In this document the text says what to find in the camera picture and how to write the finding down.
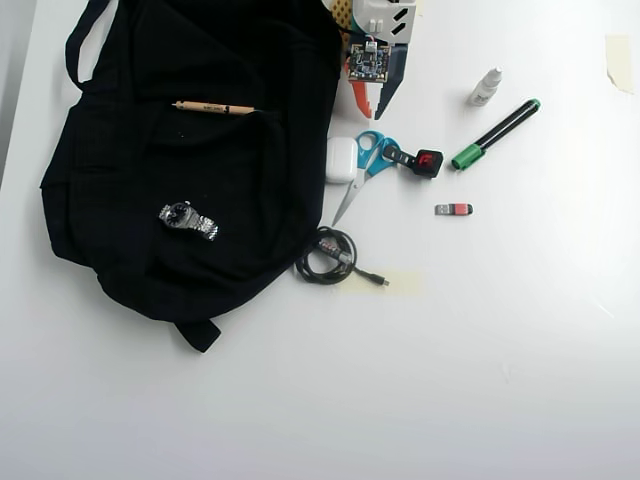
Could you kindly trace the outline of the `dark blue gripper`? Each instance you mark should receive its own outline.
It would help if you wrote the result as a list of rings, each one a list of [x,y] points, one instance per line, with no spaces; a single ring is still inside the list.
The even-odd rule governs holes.
[[[396,43],[391,46],[388,80],[380,92],[380,99],[374,115],[375,120],[381,119],[404,80],[408,53],[408,43]],[[367,84],[361,81],[350,81],[350,85],[353,89],[358,109],[365,118],[370,119],[372,117],[372,109],[368,99]]]

